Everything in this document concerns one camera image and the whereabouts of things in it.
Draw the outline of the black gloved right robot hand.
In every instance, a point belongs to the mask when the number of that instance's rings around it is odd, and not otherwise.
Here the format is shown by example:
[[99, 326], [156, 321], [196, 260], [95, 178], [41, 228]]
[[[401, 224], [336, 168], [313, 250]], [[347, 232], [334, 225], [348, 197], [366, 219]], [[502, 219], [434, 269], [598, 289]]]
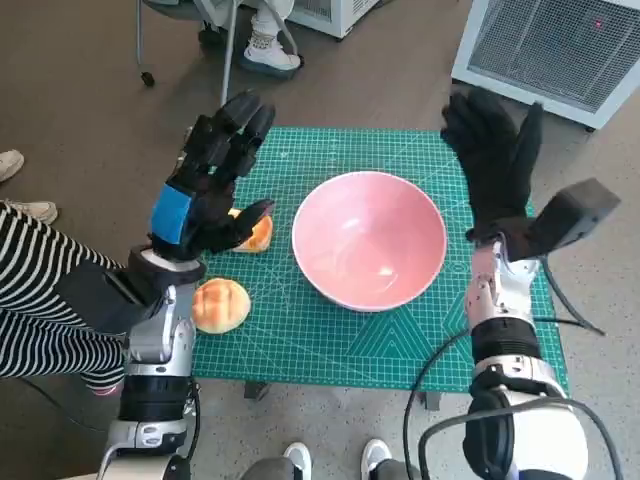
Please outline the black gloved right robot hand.
[[442, 109], [441, 139], [454, 151], [467, 182], [473, 227], [480, 241], [500, 226], [527, 222], [531, 176], [542, 143], [543, 106], [529, 106], [516, 125], [493, 93], [456, 91]]

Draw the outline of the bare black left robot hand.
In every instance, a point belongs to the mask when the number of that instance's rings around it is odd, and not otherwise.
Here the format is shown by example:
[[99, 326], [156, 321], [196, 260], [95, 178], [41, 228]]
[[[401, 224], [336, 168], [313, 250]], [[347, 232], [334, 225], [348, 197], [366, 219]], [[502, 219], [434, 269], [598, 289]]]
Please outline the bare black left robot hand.
[[188, 261], [204, 250], [231, 250], [272, 213], [271, 199], [258, 200], [237, 215], [230, 210], [236, 181], [254, 167], [274, 118], [275, 107], [252, 91], [237, 94], [212, 116], [197, 118], [152, 210], [150, 239], [157, 254]]

